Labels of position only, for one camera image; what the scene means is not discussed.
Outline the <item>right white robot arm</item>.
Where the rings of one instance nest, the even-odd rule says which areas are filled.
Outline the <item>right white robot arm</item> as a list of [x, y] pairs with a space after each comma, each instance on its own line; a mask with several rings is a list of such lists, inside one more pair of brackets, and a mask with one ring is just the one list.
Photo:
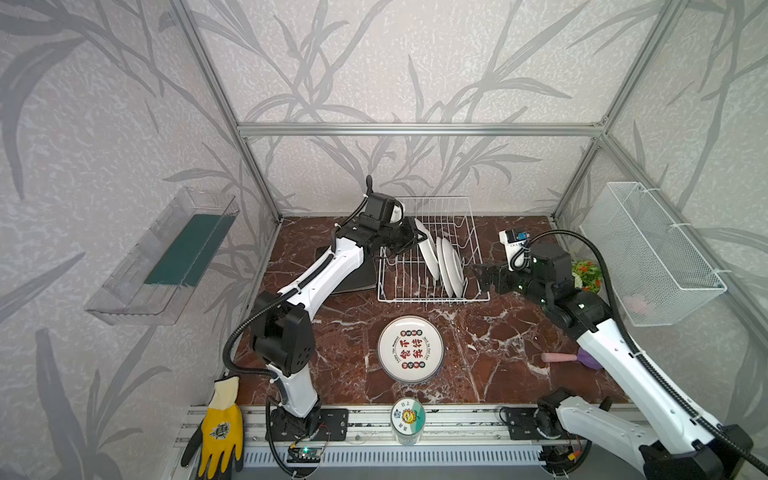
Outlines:
[[473, 267], [480, 288], [515, 292], [594, 358], [647, 421], [642, 427], [566, 389], [540, 400], [560, 428], [611, 452], [647, 479], [734, 479], [744, 463], [765, 466], [738, 425], [724, 425], [686, 395], [634, 342], [614, 299], [579, 288], [557, 244], [522, 243], [504, 264]]

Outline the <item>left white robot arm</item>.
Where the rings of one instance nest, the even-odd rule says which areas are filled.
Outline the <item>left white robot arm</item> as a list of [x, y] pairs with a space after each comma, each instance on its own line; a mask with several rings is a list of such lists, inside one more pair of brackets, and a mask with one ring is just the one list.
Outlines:
[[307, 271], [278, 293], [259, 295], [249, 326], [252, 348], [265, 361], [286, 413], [306, 419], [319, 409], [309, 364], [316, 347], [312, 320], [322, 304], [365, 260], [381, 250], [399, 254], [423, 238], [402, 202], [368, 193], [333, 228], [330, 245]]

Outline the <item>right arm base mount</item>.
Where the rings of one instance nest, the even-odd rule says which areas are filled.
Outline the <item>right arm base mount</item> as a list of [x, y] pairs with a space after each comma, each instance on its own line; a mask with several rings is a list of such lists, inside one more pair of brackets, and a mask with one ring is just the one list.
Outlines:
[[549, 407], [502, 406], [499, 418], [507, 427], [511, 440], [572, 440], [556, 412]]

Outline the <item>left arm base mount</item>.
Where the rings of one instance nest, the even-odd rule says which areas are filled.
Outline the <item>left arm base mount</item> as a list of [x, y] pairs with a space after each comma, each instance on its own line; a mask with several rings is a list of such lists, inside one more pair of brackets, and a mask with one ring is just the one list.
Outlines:
[[341, 442], [347, 436], [349, 413], [346, 408], [319, 407], [313, 409], [306, 418], [299, 418], [277, 407], [270, 413], [270, 436], [273, 441], [306, 439]]

